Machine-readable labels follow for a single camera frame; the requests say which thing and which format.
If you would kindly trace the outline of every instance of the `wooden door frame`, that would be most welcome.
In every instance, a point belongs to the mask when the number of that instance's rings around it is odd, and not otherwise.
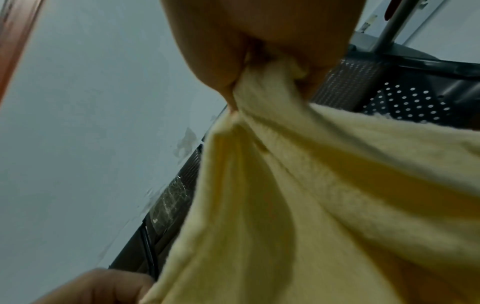
[[[5,0],[0,12],[0,105],[43,0]]]

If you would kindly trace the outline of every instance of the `towel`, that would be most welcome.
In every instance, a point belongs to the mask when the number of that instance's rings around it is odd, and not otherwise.
[[[480,303],[480,134],[302,102],[251,63],[142,304]]]

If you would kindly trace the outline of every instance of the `gray metal bar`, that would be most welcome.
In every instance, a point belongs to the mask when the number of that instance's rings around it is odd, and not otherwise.
[[[402,0],[385,29],[380,34],[380,37],[372,48],[370,48],[370,52],[382,54],[388,51],[421,1],[422,0]]]

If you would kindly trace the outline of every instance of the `wall stain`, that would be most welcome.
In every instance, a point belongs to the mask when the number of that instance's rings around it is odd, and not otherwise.
[[[186,157],[188,157],[195,148],[197,143],[197,136],[189,128],[185,130],[185,135],[176,144],[176,149],[173,151],[173,155],[178,158],[178,164],[180,164]]]

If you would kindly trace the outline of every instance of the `hand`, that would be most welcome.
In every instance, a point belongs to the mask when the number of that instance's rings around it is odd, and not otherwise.
[[[309,75],[305,99],[344,55],[365,0],[161,0],[175,40],[195,75],[235,108],[232,89],[247,51],[268,43]]]
[[[146,274],[94,269],[60,286],[33,304],[138,303],[153,285]]]

